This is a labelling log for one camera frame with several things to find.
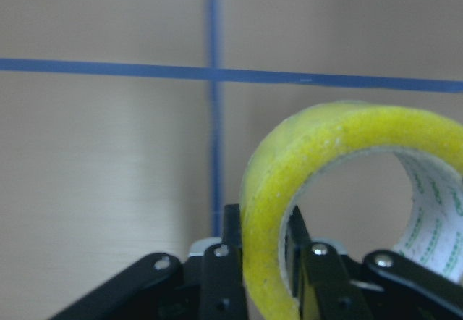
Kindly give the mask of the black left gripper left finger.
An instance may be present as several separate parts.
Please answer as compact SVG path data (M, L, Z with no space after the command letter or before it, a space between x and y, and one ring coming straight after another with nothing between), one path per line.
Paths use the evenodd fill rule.
M220 237L194 242L186 261L151 253L54 319L247 319L239 205L225 206Z

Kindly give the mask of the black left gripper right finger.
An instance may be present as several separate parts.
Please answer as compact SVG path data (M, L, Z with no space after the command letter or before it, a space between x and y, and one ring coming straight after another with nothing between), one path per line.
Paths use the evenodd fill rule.
M284 242L301 319L462 318L462 287L392 250L356 262L333 243L312 239L298 208Z

